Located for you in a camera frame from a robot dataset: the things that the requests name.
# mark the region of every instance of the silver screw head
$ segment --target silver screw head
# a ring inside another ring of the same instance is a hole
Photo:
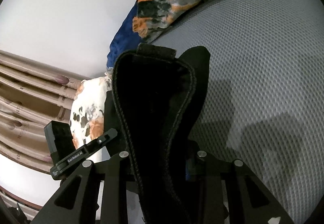
[[[243,166],[243,162],[241,160],[235,160],[234,165],[236,166]]]
[[[91,164],[92,164],[92,162],[90,160],[85,160],[82,163],[83,167],[89,167],[89,166],[91,166]]]
[[[207,153],[205,151],[202,151],[202,150],[198,151],[197,154],[198,154],[199,157],[205,157],[207,155]]]
[[[119,153],[119,156],[122,158],[128,157],[129,153],[127,151],[122,151]]]

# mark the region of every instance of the black velcro strap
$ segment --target black velcro strap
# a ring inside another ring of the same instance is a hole
[[[116,113],[116,108],[110,90],[107,91],[106,94],[103,131],[107,132],[111,128],[116,129],[118,133],[118,136],[112,139],[109,144],[106,145],[109,155],[113,156],[114,154],[124,151],[126,149],[126,144],[125,139],[122,136],[120,121]]]
[[[185,143],[205,99],[208,68],[201,69],[200,60],[209,66],[209,53],[189,50],[175,59],[175,50],[141,44],[139,51],[121,54],[114,67],[112,96],[150,224],[191,223],[181,188]],[[200,60],[191,60],[201,52]]]

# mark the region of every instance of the curtain fold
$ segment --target curtain fold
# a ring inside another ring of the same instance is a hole
[[[0,153],[48,173],[50,152],[44,126],[69,122],[81,80],[51,67],[0,51]]]

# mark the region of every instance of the gray mesh fabric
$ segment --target gray mesh fabric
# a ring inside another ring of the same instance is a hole
[[[211,53],[191,138],[242,159],[295,223],[324,194],[324,7],[320,0],[212,0],[154,45]]]

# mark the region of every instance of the pillow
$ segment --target pillow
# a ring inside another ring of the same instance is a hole
[[[70,128],[76,149],[103,134],[106,92],[111,90],[111,72],[83,80],[71,108]]]

